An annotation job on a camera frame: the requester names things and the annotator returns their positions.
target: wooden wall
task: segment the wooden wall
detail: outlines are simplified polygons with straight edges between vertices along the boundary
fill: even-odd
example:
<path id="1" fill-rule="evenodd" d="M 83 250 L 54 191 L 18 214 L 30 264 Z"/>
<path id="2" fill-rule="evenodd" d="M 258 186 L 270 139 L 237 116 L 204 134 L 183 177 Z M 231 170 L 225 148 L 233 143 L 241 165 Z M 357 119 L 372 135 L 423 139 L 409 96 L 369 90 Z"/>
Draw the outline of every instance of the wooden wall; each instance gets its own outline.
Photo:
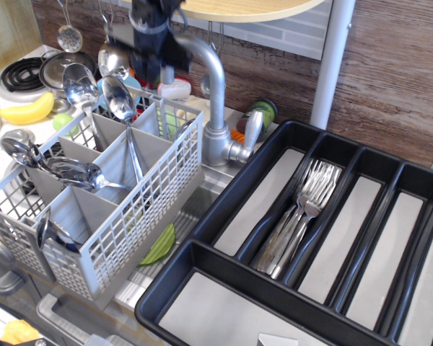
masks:
<path id="1" fill-rule="evenodd" d="M 30 0 L 0 0 L 0 70 L 41 44 Z"/>
<path id="2" fill-rule="evenodd" d="M 55 0 L 32 0 L 47 45 L 58 47 L 64 23 Z M 115 22 L 128 12 L 115 7 Z M 72 24 L 84 51 L 97 57 L 104 40 L 97 0 L 69 0 Z M 206 39 L 206 32 L 190 29 Z M 271 99 L 279 121 L 308 122 L 320 62 L 225 38 L 226 105 L 246 110 L 257 97 Z M 189 78 L 200 94 L 206 73 L 199 61 Z M 328 130 L 410 161 L 433 162 L 433 1 L 357 0 Z"/>

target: cabinet handle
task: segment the cabinet handle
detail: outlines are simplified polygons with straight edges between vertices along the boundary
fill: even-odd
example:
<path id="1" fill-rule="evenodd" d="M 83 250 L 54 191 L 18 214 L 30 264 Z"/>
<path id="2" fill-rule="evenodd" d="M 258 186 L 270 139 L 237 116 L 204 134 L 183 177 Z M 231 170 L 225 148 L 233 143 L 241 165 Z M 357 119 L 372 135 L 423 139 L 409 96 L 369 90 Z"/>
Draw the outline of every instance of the cabinet handle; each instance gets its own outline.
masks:
<path id="1" fill-rule="evenodd" d="M 92 336 L 55 313 L 53 308 L 57 303 L 57 297 L 48 293 L 37 304 L 37 315 L 63 337 L 70 339 L 77 345 L 85 345 Z M 125 341 L 117 335 L 110 336 L 105 341 L 110 342 L 113 346 L 133 346 L 130 342 Z"/>
<path id="2" fill-rule="evenodd" d="M 0 263 L 11 267 L 14 256 L 11 251 L 0 241 Z M 23 285 L 24 280 L 15 272 L 9 271 L 0 277 L 0 296 L 15 294 Z"/>

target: toy banana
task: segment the toy banana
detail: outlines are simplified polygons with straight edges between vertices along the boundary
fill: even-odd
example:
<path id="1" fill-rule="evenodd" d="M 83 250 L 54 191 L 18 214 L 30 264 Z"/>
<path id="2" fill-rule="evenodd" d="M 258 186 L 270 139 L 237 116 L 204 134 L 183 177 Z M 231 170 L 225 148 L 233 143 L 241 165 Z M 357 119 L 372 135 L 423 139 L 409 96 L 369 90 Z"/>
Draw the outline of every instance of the toy banana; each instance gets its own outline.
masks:
<path id="1" fill-rule="evenodd" d="M 0 108 L 0 117 L 13 124 L 34 123 L 50 114 L 54 103 L 55 96 L 46 92 L 30 105 Z"/>

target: can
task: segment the can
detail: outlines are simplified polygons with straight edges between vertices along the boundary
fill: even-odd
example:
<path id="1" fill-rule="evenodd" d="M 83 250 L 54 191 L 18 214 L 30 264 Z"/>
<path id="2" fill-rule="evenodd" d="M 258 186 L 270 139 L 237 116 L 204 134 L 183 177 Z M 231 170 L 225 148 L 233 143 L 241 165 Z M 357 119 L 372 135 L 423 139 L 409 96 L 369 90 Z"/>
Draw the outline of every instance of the can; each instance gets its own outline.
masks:
<path id="1" fill-rule="evenodd" d="M 278 116 L 277 107 L 273 102 L 269 99 L 257 99 L 237 122 L 236 129 L 239 132 L 245 133 L 245 126 L 247 125 L 248 118 L 254 110 L 259 110 L 263 113 L 261 133 L 265 133 Z"/>

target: wooden tabletop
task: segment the wooden tabletop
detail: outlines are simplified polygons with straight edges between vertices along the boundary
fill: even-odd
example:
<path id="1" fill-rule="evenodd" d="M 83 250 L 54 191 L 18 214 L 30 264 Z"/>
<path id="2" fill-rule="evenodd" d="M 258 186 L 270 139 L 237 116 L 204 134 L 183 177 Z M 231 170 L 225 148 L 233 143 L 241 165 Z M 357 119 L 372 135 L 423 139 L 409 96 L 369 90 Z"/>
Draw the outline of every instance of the wooden tabletop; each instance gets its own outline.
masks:
<path id="1" fill-rule="evenodd" d="M 249 23 L 291 17 L 324 0 L 186 0 L 186 16 L 210 22 Z"/>

